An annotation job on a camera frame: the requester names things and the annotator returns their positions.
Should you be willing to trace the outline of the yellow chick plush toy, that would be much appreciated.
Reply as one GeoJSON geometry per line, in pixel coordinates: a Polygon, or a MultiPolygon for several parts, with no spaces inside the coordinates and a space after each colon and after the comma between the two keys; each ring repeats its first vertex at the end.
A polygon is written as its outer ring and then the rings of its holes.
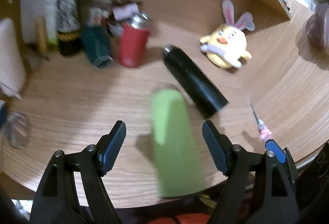
{"type": "Polygon", "coordinates": [[[250,60],[252,55],[247,51],[247,38],[244,30],[254,31],[255,24],[250,12],[245,12],[234,20],[234,5],[231,0],[221,3],[225,23],[212,33],[199,38],[200,50],[219,68],[239,69],[240,59],[250,60]]]}

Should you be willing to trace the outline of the mauve tied curtain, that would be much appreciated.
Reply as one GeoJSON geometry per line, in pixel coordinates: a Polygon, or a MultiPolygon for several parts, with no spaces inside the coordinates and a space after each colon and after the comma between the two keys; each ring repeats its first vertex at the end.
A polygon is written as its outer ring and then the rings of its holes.
{"type": "Polygon", "coordinates": [[[315,13],[308,19],[306,33],[310,46],[328,55],[329,41],[329,5],[318,4],[315,13]]]}

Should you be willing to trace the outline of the dark wine bottle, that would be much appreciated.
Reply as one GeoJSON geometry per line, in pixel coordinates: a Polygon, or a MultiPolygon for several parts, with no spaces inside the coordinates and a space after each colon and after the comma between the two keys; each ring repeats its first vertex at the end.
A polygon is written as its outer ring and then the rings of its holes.
{"type": "Polygon", "coordinates": [[[58,0],[56,31],[62,56],[70,57],[82,50],[80,29],[77,0],[58,0]]]}

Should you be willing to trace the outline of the pink-ended black pen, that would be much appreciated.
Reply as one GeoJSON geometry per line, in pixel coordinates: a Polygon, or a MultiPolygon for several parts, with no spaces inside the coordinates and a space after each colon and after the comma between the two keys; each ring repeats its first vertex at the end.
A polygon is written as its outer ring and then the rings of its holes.
{"type": "Polygon", "coordinates": [[[249,103],[249,104],[250,104],[252,113],[254,115],[255,121],[256,121],[256,125],[257,125],[257,129],[258,129],[258,132],[259,132],[259,135],[260,135],[260,139],[263,142],[267,142],[268,140],[272,139],[272,132],[265,125],[265,123],[260,118],[258,118],[252,103],[249,103]]]}

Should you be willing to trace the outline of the white card tag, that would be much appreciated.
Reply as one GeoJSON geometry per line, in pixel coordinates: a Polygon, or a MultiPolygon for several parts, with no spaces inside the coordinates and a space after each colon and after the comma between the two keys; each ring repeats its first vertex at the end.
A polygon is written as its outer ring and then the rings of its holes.
{"type": "Polygon", "coordinates": [[[113,7],[112,12],[116,21],[122,21],[139,13],[139,7],[137,3],[133,2],[127,5],[113,7]]]}

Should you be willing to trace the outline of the green tumbler with black lid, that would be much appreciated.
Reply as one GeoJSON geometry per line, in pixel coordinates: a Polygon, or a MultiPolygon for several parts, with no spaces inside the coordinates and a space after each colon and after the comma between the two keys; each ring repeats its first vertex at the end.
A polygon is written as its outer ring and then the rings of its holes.
{"type": "Polygon", "coordinates": [[[174,198],[205,189],[197,143],[180,91],[160,89],[151,99],[154,165],[158,192],[174,198]]]}

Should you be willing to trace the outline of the dark green hexagonal cup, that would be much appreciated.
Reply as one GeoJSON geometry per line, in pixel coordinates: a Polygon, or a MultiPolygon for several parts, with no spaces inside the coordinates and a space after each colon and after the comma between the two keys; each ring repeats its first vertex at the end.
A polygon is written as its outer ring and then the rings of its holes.
{"type": "Polygon", "coordinates": [[[98,70],[114,63],[109,34],[105,27],[86,26],[81,32],[84,52],[92,66],[98,70]]]}

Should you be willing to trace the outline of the yellow tube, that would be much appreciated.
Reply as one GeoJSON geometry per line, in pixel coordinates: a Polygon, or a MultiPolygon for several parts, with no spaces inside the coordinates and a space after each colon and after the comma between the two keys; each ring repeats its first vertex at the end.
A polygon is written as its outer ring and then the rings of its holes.
{"type": "Polygon", "coordinates": [[[45,26],[45,19],[43,17],[36,18],[36,34],[38,51],[43,58],[48,55],[47,32],[45,26]]]}

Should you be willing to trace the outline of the red thermos bottle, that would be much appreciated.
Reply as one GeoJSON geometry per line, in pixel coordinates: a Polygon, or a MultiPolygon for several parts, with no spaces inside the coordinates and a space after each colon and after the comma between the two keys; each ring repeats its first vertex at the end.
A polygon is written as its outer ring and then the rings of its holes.
{"type": "Polygon", "coordinates": [[[141,65],[153,26],[153,20],[146,13],[134,14],[123,23],[118,54],[122,66],[135,68],[141,65]]]}

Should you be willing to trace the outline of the white handwritten note paper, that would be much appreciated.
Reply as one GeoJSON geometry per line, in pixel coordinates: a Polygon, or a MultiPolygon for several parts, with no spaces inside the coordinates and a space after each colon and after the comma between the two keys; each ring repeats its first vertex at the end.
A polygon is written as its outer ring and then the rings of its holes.
{"type": "Polygon", "coordinates": [[[50,0],[20,0],[21,32],[24,43],[34,44],[37,42],[36,18],[43,17],[49,42],[49,15],[51,10],[50,0]]]}

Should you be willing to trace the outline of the black thermos flask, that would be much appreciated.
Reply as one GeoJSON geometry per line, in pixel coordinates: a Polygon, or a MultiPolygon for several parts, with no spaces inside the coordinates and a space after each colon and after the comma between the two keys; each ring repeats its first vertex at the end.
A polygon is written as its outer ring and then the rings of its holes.
{"type": "Polygon", "coordinates": [[[211,118],[229,104],[215,84],[181,48],[166,46],[162,51],[162,59],[204,118],[211,118]]]}

